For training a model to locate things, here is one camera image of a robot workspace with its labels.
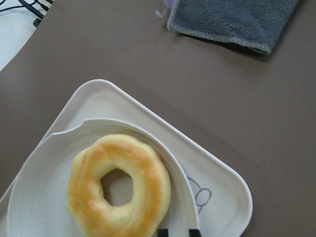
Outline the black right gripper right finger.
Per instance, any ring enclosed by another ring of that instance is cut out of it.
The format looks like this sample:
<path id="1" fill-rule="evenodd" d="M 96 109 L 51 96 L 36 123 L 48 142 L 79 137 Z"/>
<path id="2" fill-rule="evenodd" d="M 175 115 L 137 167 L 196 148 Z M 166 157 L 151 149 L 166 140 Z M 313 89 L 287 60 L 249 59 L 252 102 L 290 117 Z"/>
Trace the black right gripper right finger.
<path id="1" fill-rule="evenodd" d="M 189 229 L 189 237 L 201 237 L 200 230 L 198 230 L 198 229 Z"/>

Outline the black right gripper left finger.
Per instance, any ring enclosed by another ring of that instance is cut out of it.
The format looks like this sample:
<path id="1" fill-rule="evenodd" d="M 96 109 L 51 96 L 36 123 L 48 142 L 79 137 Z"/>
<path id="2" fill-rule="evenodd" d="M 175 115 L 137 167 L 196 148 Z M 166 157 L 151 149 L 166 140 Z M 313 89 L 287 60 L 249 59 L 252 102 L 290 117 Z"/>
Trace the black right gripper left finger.
<path id="1" fill-rule="evenodd" d="M 157 237 L 169 237 L 168 229 L 158 229 Z"/>

